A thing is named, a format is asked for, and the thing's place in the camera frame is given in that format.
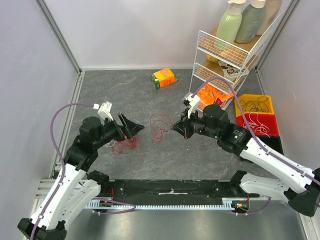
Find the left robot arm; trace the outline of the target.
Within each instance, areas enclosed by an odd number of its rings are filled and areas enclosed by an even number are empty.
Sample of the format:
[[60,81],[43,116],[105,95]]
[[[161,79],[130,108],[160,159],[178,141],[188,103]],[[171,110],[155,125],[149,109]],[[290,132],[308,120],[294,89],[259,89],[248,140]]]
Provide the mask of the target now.
[[64,157],[64,164],[40,207],[17,228],[29,240],[63,240],[79,213],[95,197],[110,191],[109,176],[97,170],[88,173],[98,150],[112,140],[133,138],[145,127],[118,114],[121,124],[91,116],[83,120],[79,134]]

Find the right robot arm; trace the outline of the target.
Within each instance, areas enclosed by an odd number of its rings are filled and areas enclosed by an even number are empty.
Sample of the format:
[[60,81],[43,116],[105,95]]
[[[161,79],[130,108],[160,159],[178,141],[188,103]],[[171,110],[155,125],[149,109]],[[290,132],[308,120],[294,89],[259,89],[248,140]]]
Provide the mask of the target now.
[[171,126],[173,131],[189,139],[199,134],[217,140],[226,152],[249,160],[267,170],[276,179],[257,177],[239,171],[240,179],[229,184],[235,197],[244,193],[286,199],[298,213],[313,217],[320,204],[320,170],[305,167],[272,149],[249,130],[229,120],[228,113],[217,105],[208,105],[203,116],[186,108],[180,120]]

